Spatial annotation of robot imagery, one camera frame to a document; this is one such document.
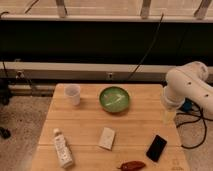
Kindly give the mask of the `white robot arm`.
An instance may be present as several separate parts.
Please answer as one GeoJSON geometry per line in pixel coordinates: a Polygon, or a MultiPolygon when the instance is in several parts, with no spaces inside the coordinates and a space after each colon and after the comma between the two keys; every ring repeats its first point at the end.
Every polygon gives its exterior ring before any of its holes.
{"type": "Polygon", "coordinates": [[[208,67],[199,61],[174,67],[167,72],[166,86],[161,94],[161,103],[165,107],[165,124],[173,121],[176,111],[186,98],[208,114],[213,114],[213,87],[206,83],[208,76],[208,67]]]}

